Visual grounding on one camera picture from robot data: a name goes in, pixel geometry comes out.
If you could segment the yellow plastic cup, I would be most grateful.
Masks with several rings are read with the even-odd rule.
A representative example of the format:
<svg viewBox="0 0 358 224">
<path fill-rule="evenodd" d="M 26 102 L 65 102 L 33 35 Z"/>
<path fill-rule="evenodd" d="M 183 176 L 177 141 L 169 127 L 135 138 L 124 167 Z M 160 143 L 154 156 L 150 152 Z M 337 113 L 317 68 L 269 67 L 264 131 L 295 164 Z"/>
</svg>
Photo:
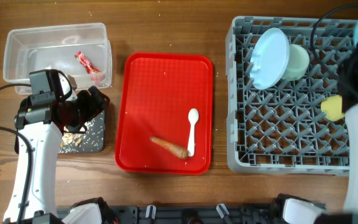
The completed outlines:
<svg viewBox="0 0 358 224">
<path fill-rule="evenodd" d="M 334 95 L 325 98 L 321 102 L 321 111 L 326 114 L 326 118 L 330 121 L 338 121 L 345 117 L 342 112 L 342 96 Z"/>
</svg>

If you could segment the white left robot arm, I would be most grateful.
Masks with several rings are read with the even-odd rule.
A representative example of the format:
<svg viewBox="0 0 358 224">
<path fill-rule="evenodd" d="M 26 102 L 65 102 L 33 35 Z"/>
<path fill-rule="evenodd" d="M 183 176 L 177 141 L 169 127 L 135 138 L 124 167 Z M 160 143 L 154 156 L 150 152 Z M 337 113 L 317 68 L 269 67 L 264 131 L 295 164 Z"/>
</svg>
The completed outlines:
<svg viewBox="0 0 358 224">
<path fill-rule="evenodd" d="M 51 69 L 29 75 L 31 94 L 15 117 L 18 163 L 4 223 L 32 223 L 36 216 L 52 217 L 55 205 L 57 156 L 66 129 L 78 132 L 110 104 L 95 86 L 75 93 L 61 84 L 64 73 Z"/>
</svg>

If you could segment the mint green bowl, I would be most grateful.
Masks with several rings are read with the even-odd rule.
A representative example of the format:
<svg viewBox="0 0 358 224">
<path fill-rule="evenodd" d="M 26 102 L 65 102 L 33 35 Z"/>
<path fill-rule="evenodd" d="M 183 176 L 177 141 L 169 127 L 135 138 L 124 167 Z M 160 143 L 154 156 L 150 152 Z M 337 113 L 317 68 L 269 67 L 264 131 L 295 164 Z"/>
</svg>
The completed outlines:
<svg viewBox="0 0 358 224">
<path fill-rule="evenodd" d="M 295 81 L 300 79 L 307 71 L 310 56 L 306 49 L 300 45 L 290 45 L 290 57 L 282 79 Z"/>
</svg>

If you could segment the white plastic spoon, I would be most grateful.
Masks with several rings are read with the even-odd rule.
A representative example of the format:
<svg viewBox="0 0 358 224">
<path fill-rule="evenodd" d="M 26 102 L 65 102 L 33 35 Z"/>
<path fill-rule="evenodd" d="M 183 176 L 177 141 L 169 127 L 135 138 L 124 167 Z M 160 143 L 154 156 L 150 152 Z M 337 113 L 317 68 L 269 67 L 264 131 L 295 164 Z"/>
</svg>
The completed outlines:
<svg viewBox="0 0 358 224">
<path fill-rule="evenodd" d="M 199 120 L 199 113 L 196 108 L 192 108 L 188 113 L 188 120 L 190 123 L 190 133 L 188 138 L 188 156 L 193 157 L 195 155 L 195 125 Z"/>
</svg>

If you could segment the orange carrot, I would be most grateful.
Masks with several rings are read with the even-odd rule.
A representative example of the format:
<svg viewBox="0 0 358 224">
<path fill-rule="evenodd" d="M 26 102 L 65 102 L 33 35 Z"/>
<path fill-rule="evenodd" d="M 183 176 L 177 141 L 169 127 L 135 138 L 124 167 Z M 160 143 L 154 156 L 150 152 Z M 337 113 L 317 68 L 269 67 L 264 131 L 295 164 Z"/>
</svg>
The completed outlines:
<svg viewBox="0 0 358 224">
<path fill-rule="evenodd" d="M 188 150 L 185 149 L 184 147 L 181 147 L 179 145 L 173 144 L 171 142 L 168 142 L 166 140 L 154 136 L 151 137 L 150 140 L 154 144 L 166 149 L 167 151 L 169 151 L 171 154 L 173 154 L 175 157 L 179 159 L 186 159 L 188 157 Z"/>
</svg>

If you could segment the large light blue plate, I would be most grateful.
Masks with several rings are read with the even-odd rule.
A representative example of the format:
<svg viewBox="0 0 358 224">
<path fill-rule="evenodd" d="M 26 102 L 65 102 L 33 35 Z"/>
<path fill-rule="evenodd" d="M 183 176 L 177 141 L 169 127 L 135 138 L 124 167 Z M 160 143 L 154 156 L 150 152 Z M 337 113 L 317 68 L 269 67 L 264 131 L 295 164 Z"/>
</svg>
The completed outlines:
<svg viewBox="0 0 358 224">
<path fill-rule="evenodd" d="M 290 58 L 290 45 L 286 35 L 278 28 L 265 31 L 258 39 L 250 59 L 249 76 L 253 86 L 264 90 L 274 86 L 285 73 Z"/>
</svg>

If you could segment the red snack wrapper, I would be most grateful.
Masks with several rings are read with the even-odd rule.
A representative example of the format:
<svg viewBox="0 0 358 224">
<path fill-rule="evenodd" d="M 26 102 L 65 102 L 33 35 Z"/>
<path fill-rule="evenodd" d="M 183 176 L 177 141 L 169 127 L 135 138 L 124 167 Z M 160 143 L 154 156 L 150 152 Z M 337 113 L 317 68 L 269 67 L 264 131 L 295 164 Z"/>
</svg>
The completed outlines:
<svg viewBox="0 0 358 224">
<path fill-rule="evenodd" d="M 75 54 L 75 58 L 82 64 L 82 66 L 84 66 L 88 74 L 95 74 L 101 72 L 91 63 L 91 61 L 84 55 L 82 51 L 79 51 L 77 54 Z"/>
</svg>

